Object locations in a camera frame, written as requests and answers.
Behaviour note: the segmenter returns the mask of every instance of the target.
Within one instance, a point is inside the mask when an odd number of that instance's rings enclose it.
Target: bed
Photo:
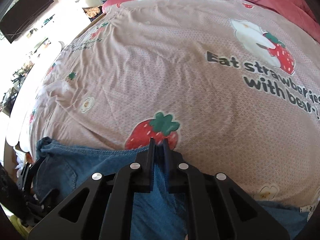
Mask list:
[[[168,138],[255,200],[320,198],[320,26],[304,0],[108,0],[47,73],[36,142],[130,150]]]

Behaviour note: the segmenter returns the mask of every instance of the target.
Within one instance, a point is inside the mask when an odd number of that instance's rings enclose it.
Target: television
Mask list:
[[[0,31],[12,43],[43,13],[53,0],[18,0],[0,21]]]

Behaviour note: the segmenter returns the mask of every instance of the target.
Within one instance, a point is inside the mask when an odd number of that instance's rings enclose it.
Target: yellow-green object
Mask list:
[[[13,224],[14,228],[20,233],[20,235],[23,236],[24,239],[28,238],[30,228],[25,228],[22,224],[19,218],[17,218],[15,215],[12,215],[9,218],[10,222]]]

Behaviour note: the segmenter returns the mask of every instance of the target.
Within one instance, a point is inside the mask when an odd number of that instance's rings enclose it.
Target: triangular cutout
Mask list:
[[[258,214],[234,189],[230,189],[230,196],[236,206],[239,218],[242,222],[255,218]]]
[[[88,188],[81,190],[78,195],[76,195],[65,207],[60,210],[59,215],[66,220],[76,223],[79,219],[81,210],[89,195],[89,192],[90,190]]]

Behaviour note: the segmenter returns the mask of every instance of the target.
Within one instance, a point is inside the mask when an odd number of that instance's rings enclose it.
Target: jeans pocket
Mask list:
[[[34,191],[42,199],[52,188],[60,190],[61,202],[76,189],[77,174],[61,155],[47,155],[33,180]]]

